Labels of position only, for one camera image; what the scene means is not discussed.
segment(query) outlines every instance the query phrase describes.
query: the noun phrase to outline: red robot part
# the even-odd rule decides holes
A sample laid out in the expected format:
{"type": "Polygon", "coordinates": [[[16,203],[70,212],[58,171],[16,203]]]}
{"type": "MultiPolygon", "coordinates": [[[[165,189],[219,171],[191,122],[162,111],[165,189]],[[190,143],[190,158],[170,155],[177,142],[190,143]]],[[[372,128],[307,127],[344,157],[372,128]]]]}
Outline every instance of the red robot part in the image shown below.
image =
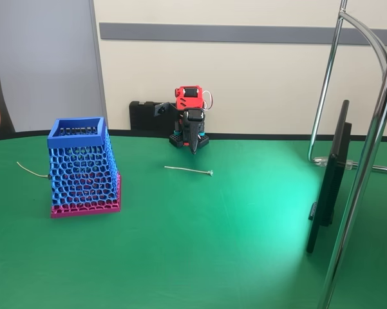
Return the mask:
{"type": "Polygon", "coordinates": [[[182,86],[175,89],[176,108],[203,108],[203,90],[199,86],[182,86]]]}

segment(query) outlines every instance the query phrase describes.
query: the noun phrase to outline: metal rod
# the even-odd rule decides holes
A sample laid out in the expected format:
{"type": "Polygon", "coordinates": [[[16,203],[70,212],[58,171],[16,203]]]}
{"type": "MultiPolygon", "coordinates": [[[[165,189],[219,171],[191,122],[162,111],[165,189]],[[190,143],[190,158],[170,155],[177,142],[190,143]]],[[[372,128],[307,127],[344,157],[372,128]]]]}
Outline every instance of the metal rod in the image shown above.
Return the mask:
{"type": "MultiPolygon", "coordinates": [[[[357,162],[352,162],[352,167],[354,169],[357,169],[358,168],[358,163],[357,162]]],[[[385,172],[387,173],[387,166],[383,166],[383,165],[374,165],[372,167],[372,170],[373,171],[378,171],[378,172],[385,172]]]]}
{"type": "Polygon", "coordinates": [[[382,77],[386,70],[387,64],[387,48],[381,42],[381,40],[376,36],[371,29],[369,29],[364,23],[360,22],[356,18],[352,17],[346,12],[340,12],[339,16],[342,17],[345,21],[350,23],[352,26],[357,28],[365,37],[365,39],[372,46],[373,50],[378,57],[379,64],[381,65],[382,77]]]}
{"type": "MultiPolygon", "coordinates": [[[[330,81],[330,74],[332,72],[332,67],[334,65],[336,49],[339,42],[339,36],[341,33],[343,20],[346,19],[350,24],[355,26],[366,38],[366,40],[370,43],[373,50],[375,51],[377,58],[379,60],[379,64],[382,69],[382,77],[384,76],[384,72],[386,71],[387,64],[387,48],[381,42],[376,34],[374,34],[371,29],[369,29],[365,24],[352,17],[351,15],[345,12],[346,10],[347,0],[341,1],[341,6],[339,7],[338,20],[336,23],[334,40],[332,41],[332,46],[330,49],[328,65],[326,67],[325,78],[322,85],[321,96],[319,98],[319,104],[317,106],[314,126],[312,128],[312,135],[310,136],[309,148],[308,148],[308,161],[317,164],[317,158],[312,157],[312,153],[314,151],[314,146],[316,142],[317,130],[319,129],[319,123],[321,121],[321,115],[323,112],[323,106],[325,105],[326,93],[328,91],[328,85],[330,81]]],[[[353,167],[357,167],[357,162],[353,163],[353,167]]],[[[374,171],[387,172],[387,166],[375,165],[372,167],[374,171]]]]}
{"type": "MultiPolygon", "coordinates": [[[[347,0],[341,1],[341,6],[339,7],[339,12],[345,11],[346,2],[347,2],[347,0]]],[[[322,109],[323,109],[323,105],[325,104],[326,93],[328,91],[330,74],[332,72],[332,67],[334,66],[337,43],[339,42],[339,36],[341,35],[342,24],[343,24],[343,18],[338,15],[336,27],[335,27],[335,32],[334,32],[334,38],[332,40],[332,45],[330,47],[328,65],[326,66],[325,77],[323,79],[321,96],[319,98],[319,104],[318,104],[317,110],[316,110],[314,127],[312,128],[312,135],[310,137],[310,143],[309,143],[309,149],[308,149],[308,160],[309,160],[309,162],[312,162],[312,163],[314,163],[314,159],[312,158],[312,153],[314,150],[317,129],[319,128],[319,123],[321,121],[322,109]]]]}
{"type": "Polygon", "coordinates": [[[373,162],[377,154],[382,134],[387,121],[387,67],[384,79],[379,93],[377,105],[372,116],[372,121],[366,136],[365,145],[359,160],[358,170],[356,172],[354,184],[352,185],[348,201],[346,203],[345,213],[343,214],[341,228],[337,235],[334,251],[329,264],[329,269],[325,278],[325,285],[318,309],[329,308],[332,294],[335,288],[335,281],[340,273],[341,262],[345,256],[346,244],[352,233],[352,227],[358,211],[358,206],[369,180],[373,162]]]}

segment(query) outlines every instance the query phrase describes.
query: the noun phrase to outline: green table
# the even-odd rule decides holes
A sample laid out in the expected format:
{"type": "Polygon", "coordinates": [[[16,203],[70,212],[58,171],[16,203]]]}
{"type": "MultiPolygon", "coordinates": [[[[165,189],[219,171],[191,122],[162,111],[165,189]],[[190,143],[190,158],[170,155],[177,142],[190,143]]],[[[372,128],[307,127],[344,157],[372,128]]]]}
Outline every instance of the green table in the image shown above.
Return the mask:
{"type": "MultiPolygon", "coordinates": [[[[193,156],[161,138],[111,139],[122,211],[59,219],[50,182],[16,165],[46,174],[46,137],[0,141],[0,308],[316,307],[354,171],[308,256],[324,169],[307,162],[307,141],[213,140],[193,156]]],[[[387,308],[387,174],[370,178],[331,308],[387,308]]]]}

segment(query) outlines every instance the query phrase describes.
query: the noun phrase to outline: blue 3d-printed basket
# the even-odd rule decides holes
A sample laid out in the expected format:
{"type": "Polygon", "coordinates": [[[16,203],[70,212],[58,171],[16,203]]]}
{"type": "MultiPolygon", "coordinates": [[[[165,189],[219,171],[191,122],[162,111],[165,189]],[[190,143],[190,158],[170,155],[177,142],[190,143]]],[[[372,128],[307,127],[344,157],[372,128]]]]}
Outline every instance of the blue 3d-printed basket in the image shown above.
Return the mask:
{"type": "Polygon", "coordinates": [[[120,211],[120,173],[104,118],[57,119],[47,146],[52,218],[120,211]]]}

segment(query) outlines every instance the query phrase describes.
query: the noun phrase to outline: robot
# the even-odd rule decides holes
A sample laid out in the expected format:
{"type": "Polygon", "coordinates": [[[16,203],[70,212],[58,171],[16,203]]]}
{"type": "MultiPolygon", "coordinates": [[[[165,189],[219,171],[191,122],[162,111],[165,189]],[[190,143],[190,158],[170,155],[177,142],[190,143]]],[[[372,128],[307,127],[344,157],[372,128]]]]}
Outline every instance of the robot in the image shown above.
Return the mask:
{"type": "Polygon", "coordinates": [[[207,107],[203,99],[203,91],[199,86],[182,86],[175,89],[176,104],[161,103],[155,106],[155,116],[162,115],[172,107],[175,113],[175,130],[169,137],[170,143],[181,148],[188,146],[192,154],[196,154],[197,149],[209,143],[209,137],[205,134],[205,111],[212,108],[207,107]]]}

